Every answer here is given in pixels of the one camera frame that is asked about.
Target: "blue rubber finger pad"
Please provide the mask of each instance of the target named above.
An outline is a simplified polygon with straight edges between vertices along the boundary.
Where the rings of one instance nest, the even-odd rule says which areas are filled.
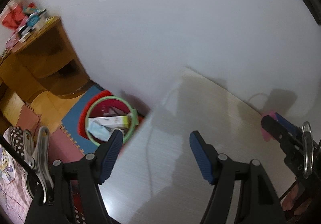
[[[102,173],[99,176],[99,180],[102,183],[110,177],[122,145],[123,134],[119,131],[119,134],[116,135],[113,143],[111,144],[108,152],[106,153],[106,156],[102,161]]]
[[[287,129],[288,132],[292,134],[292,136],[296,136],[296,127],[277,112],[275,113],[275,115],[278,123],[280,123],[285,129]]]
[[[212,185],[214,182],[214,176],[212,174],[212,164],[208,159],[202,145],[193,133],[191,133],[189,136],[189,145],[197,161],[198,167],[201,170],[203,178]]]

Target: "polka dot fabric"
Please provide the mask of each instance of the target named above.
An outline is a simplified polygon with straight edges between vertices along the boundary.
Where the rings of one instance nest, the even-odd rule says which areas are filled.
[[[81,210],[81,209],[79,209],[75,206],[76,222],[78,224],[86,224],[85,216],[83,215],[83,213],[79,212],[79,210]]]
[[[20,127],[12,127],[10,130],[10,139],[14,150],[24,159],[23,130]]]

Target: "pink object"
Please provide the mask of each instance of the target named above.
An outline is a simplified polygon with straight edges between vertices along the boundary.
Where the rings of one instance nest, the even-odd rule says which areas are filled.
[[[63,163],[79,161],[84,154],[76,147],[75,141],[58,128],[49,138],[48,163],[61,160]]]
[[[17,42],[19,42],[20,37],[17,32],[14,32],[8,39],[8,41],[5,44],[5,47],[9,50],[11,50]]]
[[[41,115],[35,114],[29,106],[23,105],[16,126],[23,130],[28,129],[34,136],[38,132],[40,119]]]
[[[277,121],[277,117],[276,117],[276,114],[275,112],[271,111],[269,114],[263,114],[262,117],[266,116],[266,115],[270,115],[274,120]],[[262,127],[261,127],[261,132],[262,132],[262,136],[263,136],[263,139],[268,142],[269,140],[273,139],[275,140],[266,130],[264,130]]]

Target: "metal screw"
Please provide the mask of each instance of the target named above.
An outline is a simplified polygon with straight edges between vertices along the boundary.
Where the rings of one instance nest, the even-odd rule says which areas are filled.
[[[227,156],[224,153],[221,153],[221,154],[219,154],[219,160],[226,161],[227,160]]]
[[[95,155],[93,153],[88,153],[86,155],[86,159],[89,160],[89,161],[92,160],[93,158],[95,158]]]
[[[259,160],[254,159],[254,160],[252,160],[252,164],[253,164],[254,166],[259,166],[261,163],[260,163]]]
[[[61,163],[60,160],[55,160],[52,164],[53,164],[54,166],[59,166],[60,163]]]
[[[28,161],[28,165],[30,166],[31,169],[33,169],[34,168],[34,160],[32,159],[32,160]]]

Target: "green ring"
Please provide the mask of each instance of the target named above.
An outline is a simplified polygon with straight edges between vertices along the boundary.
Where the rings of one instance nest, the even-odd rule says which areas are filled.
[[[89,108],[89,110],[88,110],[88,112],[86,114],[86,118],[85,118],[85,131],[86,131],[86,134],[87,134],[89,140],[91,140],[91,142],[93,144],[95,144],[96,146],[99,146],[100,143],[96,142],[94,140],[93,136],[90,134],[90,132],[87,131],[88,118],[89,118],[89,115],[91,114],[92,110],[97,106],[97,104],[101,103],[102,101],[110,100],[110,99],[115,99],[115,100],[119,100],[119,101],[123,102],[124,104],[126,104],[126,106],[129,108],[129,111],[132,113],[132,120],[130,122],[130,127],[128,129],[128,132],[124,136],[123,144],[126,143],[129,140],[129,138],[133,135],[134,130],[135,130],[135,126],[136,126],[136,122],[138,120],[138,118],[136,116],[136,114],[137,114],[136,111],[124,99],[121,99],[121,98],[116,97],[116,96],[106,96],[106,97],[102,97],[102,98],[98,99],[97,101],[95,101],[93,103],[93,105],[91,105],[91,107]]]

